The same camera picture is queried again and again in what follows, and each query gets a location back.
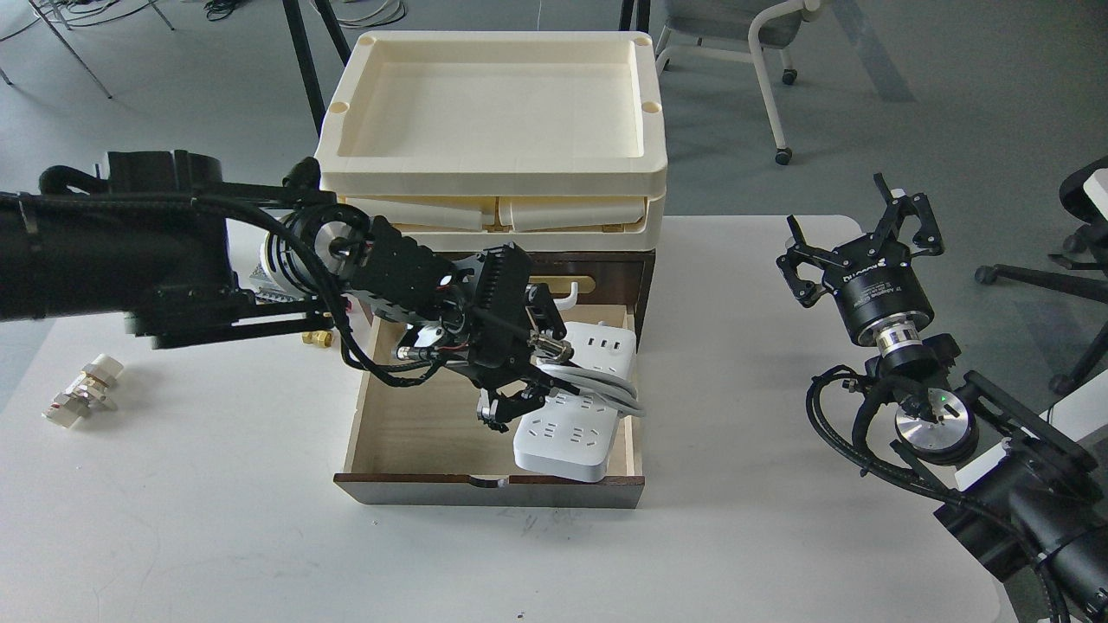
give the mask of white table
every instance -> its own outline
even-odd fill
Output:
[[[821,246],[858,233],[803,224]],[[119,316],[60,319],[0,416],[0,620],[1014,621],[934,502],[858,478],[810,429],[810,377],[872,354],[830,302],[789,295],[787,235],[666,218],[630,511],[360,505],[330,482],[359,381],[334,349],[154,351]],[[122,410],[40,418],[101,351],[127,365]]]

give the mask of power strip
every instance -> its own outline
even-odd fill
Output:
[[[586,323],[566,323],[573,362],[622,379],[635,362],[635,331]],[[608,453],[619,428],[619,411],[587,396],[558,392],[546,406],[523,417],[512,448],[515,464],[529,471],[582,482],[607,472]]]

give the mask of caster wheel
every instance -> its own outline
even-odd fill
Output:
[[[982,285],[989,285],[996,283],[996,268],[992,266],[979,266],[973,273],[973,280]]]
[[[1061,248],[1067,253],[1083,253],[1089,248],[1089,245],[1085,244],[1085,241],[1077,237],[1077,235],[1069,235],[1061,242]]]
[[[1077,389],[1077,384],[1074,379],[1066,375],[1055,375],[1050,378],[1048,384],[1050,391],[1057,394],[1058,396],[1067,396]]]

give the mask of open drawer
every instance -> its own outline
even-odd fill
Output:
[[[566,320],[605,321],[630,328],[623,305],[578,305]],[[375,321],[376,361],[394,361],[391,349],[404,327]],[[366,374],[358,396],[343,472],[335,483],[365,504],[634,508],[643,493],[635,418],[624,418],[608,458],[607,477],[585,483],[524,471],[515,466],[512,437],[478,421],[479,391],[460,375],[442,371],[418,388],[392,388]]]

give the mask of cable connector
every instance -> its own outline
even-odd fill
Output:
[[[121,372],[123,364],[107,355],[100,355],[81,369],[81,376],[65,391],[54,397],[42,417],[69,428],[78,419],[92,412],[93,408],[115,410],[115,402],[107,397],[107,388],[115,385]]]

